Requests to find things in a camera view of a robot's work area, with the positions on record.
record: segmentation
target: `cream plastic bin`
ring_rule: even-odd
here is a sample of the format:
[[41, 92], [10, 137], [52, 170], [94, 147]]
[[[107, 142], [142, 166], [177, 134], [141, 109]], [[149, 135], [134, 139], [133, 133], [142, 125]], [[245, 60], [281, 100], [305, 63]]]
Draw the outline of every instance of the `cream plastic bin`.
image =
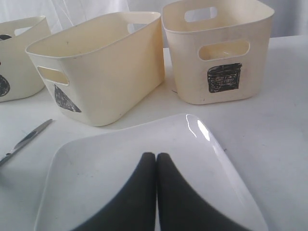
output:
[[[15, 35], [18, 29], [27, 27], [27, 31]], [[6, 37], [0, 39], [0, 102], [25, 98], [44, 88], [25, 48], [50, 34], [45, 16], [0, 24], [0, 35]]]
[[[129, 33], [131, 24], [145, 24]], [[161, 15], [106, 14], [31, 44], [26, 52], [63, 114], [115, 122], [164, 80]]]
[[[212, 7], [214, 18], [185, 20], [188, 11]], [[257, 94], [273, 14], [257, 0], [183, 0], [165, 6], [163, 25], [179, 97], [206, 104]]]

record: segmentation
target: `handle cutout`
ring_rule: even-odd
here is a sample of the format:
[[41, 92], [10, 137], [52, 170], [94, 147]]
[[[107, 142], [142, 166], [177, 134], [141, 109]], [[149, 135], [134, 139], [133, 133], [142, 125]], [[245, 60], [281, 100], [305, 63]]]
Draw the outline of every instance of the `handle cutout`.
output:
[[137, 30], [143, 28], [144, 26], [146, 26], [146, 24], [141, 24], [141, 23], [129, 23], [127, 25], [127, 31], [132, 34], [134, 32], [136, 32]]
[[24, 32], [26, 32], [27, 30], [29, 30], [31, 28], [31, 26], [29, 26], [29, 27], [24, 27], [24, 28], [20, 28], [20, 29], [16, 29], [15, 31], [14, 31], [14, 34], [15, 34], [15, 36], [19, 36], [19, 35], [21, 35], [22, 33], [24, 33]]
[[65, 86], [68, 86], [69, 84], [66, 75], [60, 71], [38, 66], [38, 72], [45, 80], [51, 81], [53, 83], [62, 84]]
[[185, 21], [188, 23], [209, 20], [217, 16], [216, 7], [207, 7], [197, 10], [187, 11], [185, 13]]
[[201, 47], [199, 57], [204, 61], [225, 59], [245, 55], [249, 49], [250, 43], [246, 40], [223, 42]]

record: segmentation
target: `white curtain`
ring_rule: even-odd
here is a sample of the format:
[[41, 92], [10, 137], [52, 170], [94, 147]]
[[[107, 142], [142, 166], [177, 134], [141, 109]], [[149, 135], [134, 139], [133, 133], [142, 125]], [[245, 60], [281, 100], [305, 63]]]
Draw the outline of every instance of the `white curtain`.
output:
[[[0, 0], [0, 22], [47, 16], [52, 33], [118, 11], [162, 11], [176, 0]], [[308, 0], [261, 0], [272, 7], [272, 37], [308, 34]]]

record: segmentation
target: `white plate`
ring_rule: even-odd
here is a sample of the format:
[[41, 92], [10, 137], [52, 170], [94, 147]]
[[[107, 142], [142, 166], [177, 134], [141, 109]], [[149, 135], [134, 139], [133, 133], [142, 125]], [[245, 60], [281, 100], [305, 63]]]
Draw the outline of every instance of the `white plate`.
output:
[[183, 114], [60, 148], [48, 174], [35, 230], [69, 231], [87, 220], [121, 189], [144, 152], [169, 153], [183, 177], [212, 206], [251, 230], [268, 230], [215, 137], [197, 117]]

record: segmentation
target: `white tablecloth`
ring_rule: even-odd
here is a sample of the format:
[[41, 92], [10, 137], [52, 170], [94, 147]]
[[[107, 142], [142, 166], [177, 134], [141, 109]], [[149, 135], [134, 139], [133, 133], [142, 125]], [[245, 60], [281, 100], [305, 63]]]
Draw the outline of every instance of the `white tablecloth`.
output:
[[32, 231], [52, 157], [68, 141], [178, 113], [211, 129], [259, 205], [271, 231], [308, 230], [308, 37], [270, 40], [261, 93], [247, 100], [191, 105], [166, 81], [119, 121], [94, 128], [62, 115], [46, 89], [0, 103], [0, 154], [49, 118], [56, 121], [0, 169], [0, 230]]

